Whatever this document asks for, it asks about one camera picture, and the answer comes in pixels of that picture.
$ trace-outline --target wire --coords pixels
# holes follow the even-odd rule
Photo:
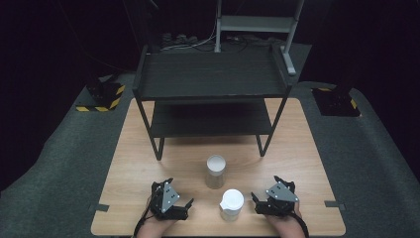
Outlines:
[[[173,49],[178,49],[178,50],[196,49],[196,47],[202,46],[202,45],[208,43],[209,41],[211,41],[212,39],[216,38],[216,36],[214,36],[214,33],[216,31],[216,26],[217,26],[217,7],[216,7],[216,16],[215,16],[215,19],[214,19],[213,30],[210,34],[210,37],[207,40],[204,40],[203,42],[198,43],[198,44],[194,44],[194,45],[180,45],[180,46],[165,47],[165,48],[162,48],[160,50],[161,51],[168,51],[168,50],[173,50]]]

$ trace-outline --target shelf frame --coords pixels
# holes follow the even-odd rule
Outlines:
[[[281,47],[280,50],[288,74],[295,75],[296,69],[294,68],[289,51],[304,2],[304,0],[298,0],[294,16],[289,18],[222,15],[222,0],[218,0],[216,14],[216,45],[214,52],[220,53],[222,51],[220,38],[223,31],[288,33],[285,46]]]
[[[284,71],[283,58],[275,46],[261,55],[200,53],[169,57],[148,54],[148,47],[144,47],[133,93],[157,160],[161,160],[165,138],[199,136],[255,135],[263,157],[291,91]],[[221,75],[226,78],[214,79]],[[235,78],[230,82],[227,78],[232,75]],[[272,124],[265,98],[281,99]],[[152,122],[147,117],[144,101],[155,102]],[[196,122],[194,115],[198,114],[204,114],[201,115],[204,120]],[[206,125],[213,128],[200,129]],[[261,135],[267,135],[264,144]]]

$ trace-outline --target dark curtain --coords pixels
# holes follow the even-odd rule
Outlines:
[[[333,2],[299,80],[339,85],[349,72],[420,178],[417,0]]]

